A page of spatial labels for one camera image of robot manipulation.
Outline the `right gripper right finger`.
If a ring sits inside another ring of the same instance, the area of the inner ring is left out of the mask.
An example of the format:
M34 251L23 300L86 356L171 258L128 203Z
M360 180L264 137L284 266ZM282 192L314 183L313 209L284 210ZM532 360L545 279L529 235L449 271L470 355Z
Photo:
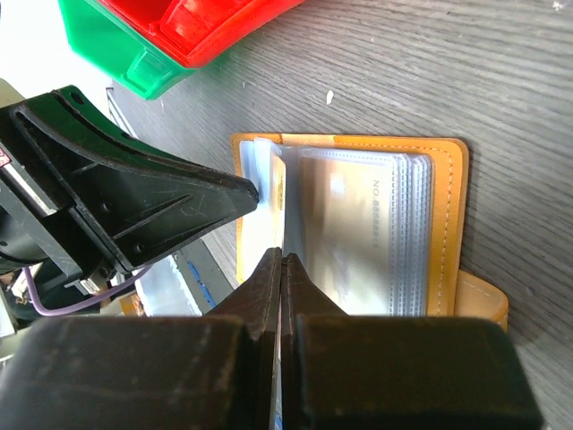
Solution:
M517 352L495 322L352 316L288 255L281 275L286 429L540 429Z

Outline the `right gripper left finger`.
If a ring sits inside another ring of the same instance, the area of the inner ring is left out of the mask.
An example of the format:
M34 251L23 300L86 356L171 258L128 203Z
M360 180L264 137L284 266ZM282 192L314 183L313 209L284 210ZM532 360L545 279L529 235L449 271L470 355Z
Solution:
M1 375L2 428L273 428L281 260L200 317L36 322Z

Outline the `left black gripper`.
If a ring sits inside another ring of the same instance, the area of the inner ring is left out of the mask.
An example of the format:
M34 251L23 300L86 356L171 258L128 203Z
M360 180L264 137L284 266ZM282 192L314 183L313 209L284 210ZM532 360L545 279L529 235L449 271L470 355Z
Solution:
M247 179L133 138L73 86L1 110L1 272L17 318L94 314L116 271L252 212Z

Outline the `gold credit card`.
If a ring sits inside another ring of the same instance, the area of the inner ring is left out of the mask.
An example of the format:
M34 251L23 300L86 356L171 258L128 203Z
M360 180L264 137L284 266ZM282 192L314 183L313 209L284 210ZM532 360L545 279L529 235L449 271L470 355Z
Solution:
M387 159L300 160L305 264L348 314L388 314L393 175Z

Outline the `yellow leather card holder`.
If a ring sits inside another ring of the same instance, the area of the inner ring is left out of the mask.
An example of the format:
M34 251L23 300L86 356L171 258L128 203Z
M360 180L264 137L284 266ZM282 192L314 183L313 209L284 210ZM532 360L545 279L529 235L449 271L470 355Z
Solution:
M469 150L453 137L344 134L234 133L230 138L235 172L241 176L242 141L263 138L283 146L428 155L434 165L432 236L427 314L477 317L508 329L509 300L496 286L459 269L466 212Z

